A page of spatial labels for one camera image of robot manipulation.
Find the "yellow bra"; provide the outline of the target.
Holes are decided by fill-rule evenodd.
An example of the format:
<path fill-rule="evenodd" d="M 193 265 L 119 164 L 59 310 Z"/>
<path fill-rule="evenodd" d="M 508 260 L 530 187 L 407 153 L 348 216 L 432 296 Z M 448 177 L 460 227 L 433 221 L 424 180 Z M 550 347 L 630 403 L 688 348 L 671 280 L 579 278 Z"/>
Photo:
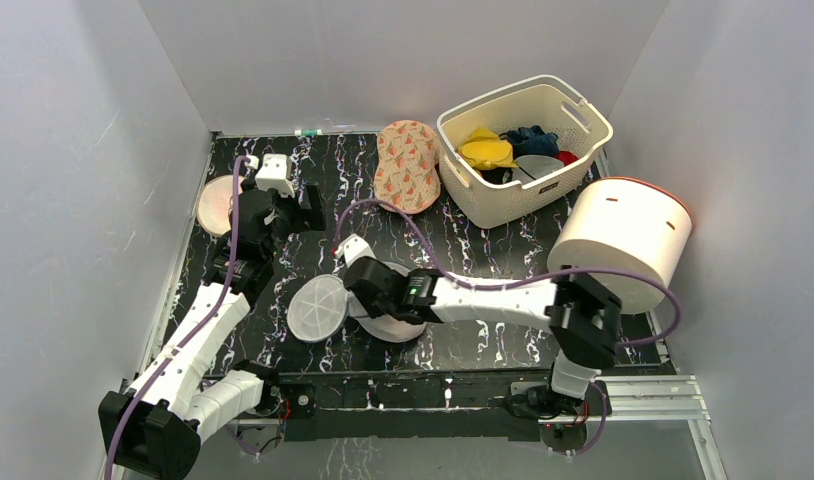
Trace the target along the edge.
<path fill-rule="evenodd" d="M 485 127 L 476 128 L 457 147 L 457 153 L 475 170 L 516 167 L 511 143 Z"/>

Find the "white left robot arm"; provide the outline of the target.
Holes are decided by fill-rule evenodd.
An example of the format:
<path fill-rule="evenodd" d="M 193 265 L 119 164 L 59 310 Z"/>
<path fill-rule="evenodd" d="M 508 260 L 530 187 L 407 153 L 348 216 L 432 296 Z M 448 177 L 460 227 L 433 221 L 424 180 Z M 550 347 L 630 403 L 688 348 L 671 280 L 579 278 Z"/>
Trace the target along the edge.
<path fill-rule="evenodd" d="M 270 282 L 289 238 L 325 231 L 322 195 L 315 182 L 299 197 L 243 181 L 232 189 L 227 214 L 231 228 L 217 240 L 184 320 L 146 369 L 99 405 L 105 478 L 121 466 L 154 479 L 183 479 L 202 444 L 231 420 L 246 412 L 272 416 L 280 408 L 277 372 L 251 360 L 210 386 L 203 380 Z"/>

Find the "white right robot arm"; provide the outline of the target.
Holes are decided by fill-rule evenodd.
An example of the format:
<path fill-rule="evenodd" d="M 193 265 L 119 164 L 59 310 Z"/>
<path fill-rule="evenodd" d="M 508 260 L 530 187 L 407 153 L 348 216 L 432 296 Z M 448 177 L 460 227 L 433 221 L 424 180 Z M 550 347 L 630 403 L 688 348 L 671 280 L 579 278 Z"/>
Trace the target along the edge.
<path fill-rule="evenodd" d="M 364 256 L 343 278 L 372 333 L 389 342 L 414 338 L 431 323 L 484 321 L 549 332 L 560 351 L 546 387 L 548 405 L 573 413 L 593 379 L 615 364 L 621 302 L 586 273 L 518 286 L 509 280 L 448 278 L 439 270 L 401 273 Z"/>

